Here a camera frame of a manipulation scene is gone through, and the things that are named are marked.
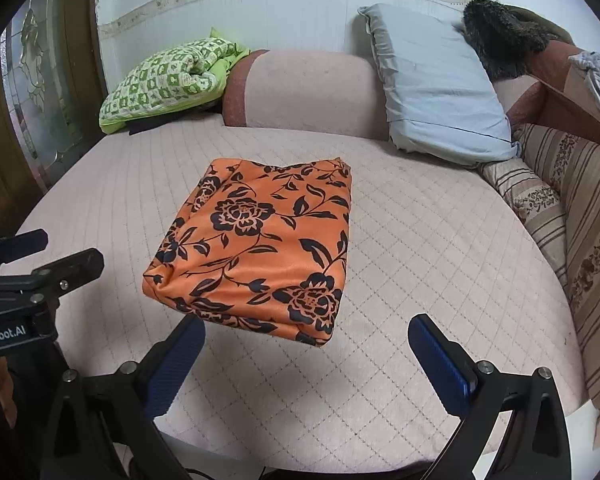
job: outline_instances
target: dark cloth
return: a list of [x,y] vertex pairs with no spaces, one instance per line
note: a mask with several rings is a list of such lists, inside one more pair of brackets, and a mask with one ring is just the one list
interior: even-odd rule
[[464,8],[464,37],[477,52],[491,81],[529,72],[525,57],[542,52],[552,35],[544,25],[493,0],[472,0]]
[[532,10],[523,9],[522,7],[516,7],[513,5],[507,5],[505,7],[507,7],[507,9],[513,12],[513,14],[523,22],[536,22],[542,25],[549,33],[551,40],[557,40],[570,45],[575,45],[575,43],[573,43],[571,34],[569,34],[562,27],[556,25],[554,22],[550,22],[548,19],[543,18]]
[[129,135],[139,134],[147,130],[153,130],[163,124],[168,124],[171,121],[177,121],[182,119],[189,114],[201,112],[206,110],[208,112],[222,113],[222,110],[218,112],[218,107],[221,107],[221,100],[213,101],[202,106],[195,108],[188,108],[187,110],[181,110],[179,112],[172,112],[170,114],[156,115],[154,117],[145,117],[142,119],[134,119],[133,121],[127,121],[126,125],[129,128]]

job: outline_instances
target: striped cushion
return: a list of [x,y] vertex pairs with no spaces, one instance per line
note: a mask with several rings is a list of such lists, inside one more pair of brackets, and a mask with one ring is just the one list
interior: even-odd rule
[[589,395],[600,409],[600,145],[524,124],[525,162],[560,195],[566,215],[568,297]]
[[565,288],[567,237],[560,196],[521,158],[489,162],[478,171],[516,213]]

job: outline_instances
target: light blue pillow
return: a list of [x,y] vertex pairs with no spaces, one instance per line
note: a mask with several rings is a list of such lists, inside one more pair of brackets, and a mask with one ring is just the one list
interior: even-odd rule
[[487,73],[451,22],[388,4],[358,12],[372,35],[398,148],[471,167],[516,156]]

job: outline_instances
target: green checkered pillow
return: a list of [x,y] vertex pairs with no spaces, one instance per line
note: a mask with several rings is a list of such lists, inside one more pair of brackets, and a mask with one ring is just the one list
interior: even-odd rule
[[[128,120],[218,99],[224,91],[226,71],[241,52],[243,49],[235,43],[205,38],[153,54],[107,96],[100,108],[100,127],[105,133],[113,133]],[[213,70],[225,59],[233,62],[220,63]]]

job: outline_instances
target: round bed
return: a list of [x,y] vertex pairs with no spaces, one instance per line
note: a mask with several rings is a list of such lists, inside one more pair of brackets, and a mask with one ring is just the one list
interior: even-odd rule
[[[551,368],[565,413],[585,398],[568,302],[524,226],[477,173],[380,140],[229,128],[222,116],[102,139],[40,201],[21,232],[45,251],[2,273],[96,247],[102,276],[62,298],[59,343],[83,374],[139,361],[182,314],[142,295],[142,273],[209,162],[284,166],[341,157],[352,168],[347,281],[323,348],[207,324],[202,353],[160,430],[267,466],[389,470],[432,460],[448,416],[406,340],[427,312],[474,359],[501,371]],[[502,437],[502,418],[485,451]]]

